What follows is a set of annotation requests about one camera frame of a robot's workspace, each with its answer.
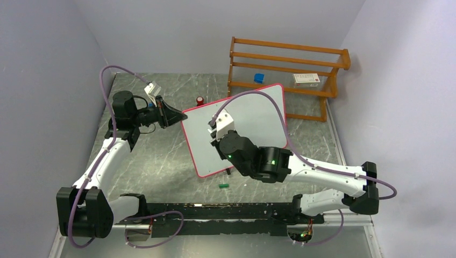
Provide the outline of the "pink framed whiteboard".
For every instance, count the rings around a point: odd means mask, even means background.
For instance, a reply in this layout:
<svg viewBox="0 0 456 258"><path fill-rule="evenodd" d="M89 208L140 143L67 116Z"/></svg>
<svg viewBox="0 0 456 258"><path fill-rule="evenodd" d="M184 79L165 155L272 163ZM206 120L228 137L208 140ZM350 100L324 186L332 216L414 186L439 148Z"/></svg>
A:
<svg viewBox="0 0 456 258"><path fill-rule="evenodd" d="M273 84L260 88L259 91L271 96L278 107L275 108L274 104L260 94L248 94L230 102L225 110L234 119L235 129L241 136L249 138L257 146L284 148L287 140L279 119L279 116L286 115L283 86ZM182 129L196 174L200 178L233 167L229 161L221 160L210 144L209 121L226 101L224 98L184 111L188 118L182 121Z"/></svg>

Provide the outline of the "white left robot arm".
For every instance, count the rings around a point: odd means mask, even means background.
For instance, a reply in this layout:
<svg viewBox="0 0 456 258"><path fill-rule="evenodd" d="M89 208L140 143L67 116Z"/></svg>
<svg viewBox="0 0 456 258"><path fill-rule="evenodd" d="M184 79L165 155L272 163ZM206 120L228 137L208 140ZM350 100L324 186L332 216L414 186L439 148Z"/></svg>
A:
<svg viewBox="0 0 456 258"><path fill-rule="evenodd" d="M114 117L109 120L102 148L92 164L71 187L62 187L56 194L59 229L64 236L105 238L112 226L131 219L140 224L147 220L149 208L139 193L126 193L108 201L105 190L121 162L132 152L142 126L173 126L188 117L169 106L161 96L156 105L137 108L136 96L119 91L112 99Z"/></svg>

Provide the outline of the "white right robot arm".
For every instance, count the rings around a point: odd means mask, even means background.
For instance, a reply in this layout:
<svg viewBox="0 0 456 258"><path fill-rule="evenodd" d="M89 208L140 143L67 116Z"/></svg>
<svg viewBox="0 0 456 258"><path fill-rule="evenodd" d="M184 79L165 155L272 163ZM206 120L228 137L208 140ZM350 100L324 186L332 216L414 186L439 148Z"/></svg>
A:
<svg viewBox="0 0 456 258"><path fill-rule="evenodd" d="M209 130L211 145L222 160L229 161L242 176L263 183L310 182L327 190L304 195L290 208L291 218L298 223L323 212L339 209L374 215L379 211L380 196L376 186L376 164L342 166L309 159L290 149L256 146L240 136L231 125Z"/></svg>

